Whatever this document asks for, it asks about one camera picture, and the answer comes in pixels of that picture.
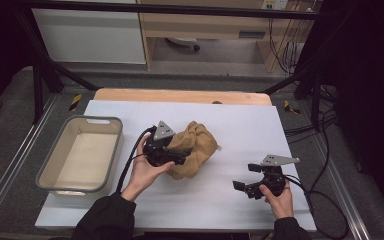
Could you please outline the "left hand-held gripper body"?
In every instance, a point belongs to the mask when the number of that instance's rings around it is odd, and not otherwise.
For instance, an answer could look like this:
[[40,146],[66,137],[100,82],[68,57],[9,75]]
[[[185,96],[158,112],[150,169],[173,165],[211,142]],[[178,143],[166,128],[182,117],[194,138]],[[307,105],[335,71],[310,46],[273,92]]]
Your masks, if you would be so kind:
[[145,142],[143,153],[152,166],[157,167],[168,162],[178,165],[179,158],[184,156],[183,152],[168,149],[174,136],[175,132],[164,121],[160,121],[150,129],[150,136]]

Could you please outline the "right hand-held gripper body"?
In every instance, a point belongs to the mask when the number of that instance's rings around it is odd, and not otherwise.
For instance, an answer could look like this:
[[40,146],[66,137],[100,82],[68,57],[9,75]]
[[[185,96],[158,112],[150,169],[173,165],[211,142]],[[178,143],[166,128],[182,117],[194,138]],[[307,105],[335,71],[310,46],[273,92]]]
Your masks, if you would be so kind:
[[282,166],[287,164],[299,163],[299,158],[284,157],[278,155],[267,155],[260,164],[262,166],[263,179],[257,183],[251,183],[245,186],[245,193],[249,198],[261,199],[259,186],[267,186],[275,196],[279,196],[286,185],[286,177],[283,174]]

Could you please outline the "tan cloth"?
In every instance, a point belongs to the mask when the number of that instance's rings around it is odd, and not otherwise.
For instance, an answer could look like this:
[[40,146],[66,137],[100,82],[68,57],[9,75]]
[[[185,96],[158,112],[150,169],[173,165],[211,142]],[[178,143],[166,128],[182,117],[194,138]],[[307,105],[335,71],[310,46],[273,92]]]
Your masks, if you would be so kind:
[[173,179],[180,180],[193,178],[218,150],[218,143],[203,124],[192,121],[184,131],[173,137],[168,149],[176,152],[191,149],[191,154],[186,157],[183,165],[175,165],[169,170]]

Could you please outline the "beige basket with grey rim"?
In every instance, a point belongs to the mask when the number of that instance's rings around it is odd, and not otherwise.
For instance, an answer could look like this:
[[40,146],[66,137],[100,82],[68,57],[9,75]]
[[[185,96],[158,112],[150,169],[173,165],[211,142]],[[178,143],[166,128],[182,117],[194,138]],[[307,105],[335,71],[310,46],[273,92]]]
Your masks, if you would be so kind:
[[107,195],[123,141],[123,123],[116,117],[68,118],[39,170],[37,186],[56,196]]

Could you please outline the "person's right hand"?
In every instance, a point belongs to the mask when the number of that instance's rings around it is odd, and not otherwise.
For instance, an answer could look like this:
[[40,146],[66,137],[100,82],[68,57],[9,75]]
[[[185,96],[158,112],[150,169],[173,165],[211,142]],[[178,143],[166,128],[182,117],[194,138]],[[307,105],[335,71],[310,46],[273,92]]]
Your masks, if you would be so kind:
[[289,184],[285,185],[283,192],[279,196],[275,196],[265,185],[260,185],[259,189],[265,197],[265,202],[270,205],[276,219],[294,216],[293,198]]

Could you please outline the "person's left hand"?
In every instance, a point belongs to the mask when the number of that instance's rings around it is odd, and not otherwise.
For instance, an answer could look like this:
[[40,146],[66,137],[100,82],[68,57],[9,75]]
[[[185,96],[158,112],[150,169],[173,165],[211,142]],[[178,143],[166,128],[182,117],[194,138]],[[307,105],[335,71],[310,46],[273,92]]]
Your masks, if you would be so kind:
[[161,174],[168,172],[175,165],[171,161],[158,167],[152,166],[143,155],[144,144],[148,138],[149,135],[145,135],[140,140],[129,182],[120,193],[122,198],[130,202],[134,202]]

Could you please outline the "white table cover board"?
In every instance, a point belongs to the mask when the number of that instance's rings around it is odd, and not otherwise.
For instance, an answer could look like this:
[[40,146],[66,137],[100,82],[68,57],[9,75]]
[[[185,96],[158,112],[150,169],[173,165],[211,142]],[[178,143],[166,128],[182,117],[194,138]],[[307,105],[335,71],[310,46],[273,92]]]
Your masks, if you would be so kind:
[[191,179],[174,180],[167,174],[158,177],[136,200],[136,230],[261,232],[272,228],[269,205],[248,198],[233,184],[262,179],[262,174],[249,171],[249,164],[258,164],[269,154],[289,156],[275,107],[92,100],[86,113],[121,119],[124,144],[119,170],[138,136],[159,121],[176,132],[191,121],[201,123],[220,147]]

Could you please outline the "yellow black striped tape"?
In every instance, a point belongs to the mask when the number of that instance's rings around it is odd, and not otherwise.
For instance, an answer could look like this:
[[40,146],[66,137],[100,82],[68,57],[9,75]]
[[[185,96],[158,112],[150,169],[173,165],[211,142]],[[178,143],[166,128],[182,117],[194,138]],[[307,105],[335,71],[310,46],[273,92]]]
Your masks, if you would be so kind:
[[292,112],[294,114],[300,114],[301,111],[298,108],[295,108],[288,100],[284,101],[284,110],[286,112]]
[[76,94],[70,104],[69,111],[75,111],[80,100],[82,98],[82,94]]

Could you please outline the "office chair base with caster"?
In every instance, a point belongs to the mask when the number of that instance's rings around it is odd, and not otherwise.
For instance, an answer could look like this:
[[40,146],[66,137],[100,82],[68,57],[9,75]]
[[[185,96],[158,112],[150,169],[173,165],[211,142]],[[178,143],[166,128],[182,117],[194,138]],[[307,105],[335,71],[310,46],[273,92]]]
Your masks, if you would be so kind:
[[168,38],[168,41],[174,44],[192,47],[194,51],[200,50],[198,41],[195,38]]

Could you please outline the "light wooden desk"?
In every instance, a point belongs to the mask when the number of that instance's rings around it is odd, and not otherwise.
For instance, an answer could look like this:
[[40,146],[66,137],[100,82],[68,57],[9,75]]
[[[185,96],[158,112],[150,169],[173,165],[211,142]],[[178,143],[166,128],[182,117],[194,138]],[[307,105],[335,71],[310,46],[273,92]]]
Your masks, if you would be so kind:
[[[263,0],[136,0],[139,4],[262,9]],[[285,10],[304,11],[310,0],[288,0]],[[139,15],[147,41],[157,38],[244,39],[254,41],[266,71],[274,72],[288,43],[301,44],[312,28],[311,20],[265,19],[228,16],[151,14]]]

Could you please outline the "white cabinet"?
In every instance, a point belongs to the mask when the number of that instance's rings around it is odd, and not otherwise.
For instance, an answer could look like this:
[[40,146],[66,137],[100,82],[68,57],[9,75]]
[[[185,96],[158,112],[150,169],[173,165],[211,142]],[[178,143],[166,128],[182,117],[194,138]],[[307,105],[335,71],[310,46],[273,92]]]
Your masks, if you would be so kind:
[[144,64],[134,13],[33,9],[50,57],[58,62]]

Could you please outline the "aluminium floor rail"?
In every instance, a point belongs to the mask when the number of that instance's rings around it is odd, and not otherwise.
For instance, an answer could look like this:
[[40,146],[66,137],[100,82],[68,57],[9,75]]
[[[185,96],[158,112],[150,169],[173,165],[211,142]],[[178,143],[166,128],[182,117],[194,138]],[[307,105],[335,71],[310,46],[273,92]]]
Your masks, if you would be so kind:
[[314,137],[315,145],[317,146],[317,151],[320,155],[322,163],[328,162],[326,166],[327,175],[331,182],[333,191],[336,195],[339,205],[348,220],[348,225],[351,233],[354,236],[355,240],[370,240],[370,234],[364,224],[356,205],[351,197],[351,194],[348,191],[348,188],[345,185],[345,182],[342,180],[341,175],[333,161],[333,158],[330,156],[330,151],[328,150],[328,141],[324,140],[321,135]]
[[28,132],[23,135],[22,142],[18,144],[17,151],[11,156],[5,172],[0,177],[0,206],[59,98],[59,95],[51,95],[43,107],[42,115],[29,121]]

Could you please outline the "black metal frame strut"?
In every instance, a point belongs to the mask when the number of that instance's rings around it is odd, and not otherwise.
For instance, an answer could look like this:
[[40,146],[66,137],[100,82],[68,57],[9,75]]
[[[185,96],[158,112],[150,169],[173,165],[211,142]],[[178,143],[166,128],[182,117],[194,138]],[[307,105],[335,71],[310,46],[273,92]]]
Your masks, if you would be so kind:
[[51,59],[30,10],[14,8],[12,13],[26,37],[27,53],[32,60],[35,100],[34,124],[38,123],[44,115],[43,85],[46,85],[51,93],[61,93],[64,90],[64,84],[60,79],[61,75],[85,87],[87,90],[99,90],[98,86],[75,75]]
[[321,77],[317,70],[310,68],[303,68],[302,70],[294,73],[292,76],[285,80],[262,90],[263,94],[271,95],[278,90],[298,81],[298,87],[294,92],[294,96],[298,100],[302,100],[305,97],[311,95],[311,115],[310,122],[312,126],[319,131],[319,106],[320,106],[320,90],[321,90]]

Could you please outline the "black metal frame bar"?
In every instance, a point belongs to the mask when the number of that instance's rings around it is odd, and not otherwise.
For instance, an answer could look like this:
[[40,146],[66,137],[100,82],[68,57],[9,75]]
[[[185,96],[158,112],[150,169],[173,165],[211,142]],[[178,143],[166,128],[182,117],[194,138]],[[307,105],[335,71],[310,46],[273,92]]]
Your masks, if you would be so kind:
[[102,3],[60,0],[17,0],[29,8],[74,10],[74,11],[101,11],[101,12],[126,12],[126,13],[151,13],[175,15],[200,15],[200,16],[228,16],[271,19],[298,19],[316,20],[322,17],[318,12],[297,12],[285,10],[256,10],[234,9],[222,7],[181,6],[181,5],[156,5],[156,4],[128,4],[128,3]]

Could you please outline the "white wall socket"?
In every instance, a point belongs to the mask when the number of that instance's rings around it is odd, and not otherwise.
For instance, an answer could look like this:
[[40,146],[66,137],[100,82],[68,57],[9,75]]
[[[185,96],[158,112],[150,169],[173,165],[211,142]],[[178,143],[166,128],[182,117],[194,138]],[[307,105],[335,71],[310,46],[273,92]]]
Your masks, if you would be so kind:
[[267,10],[285,10],[288,0],[263,0],[262,9]]

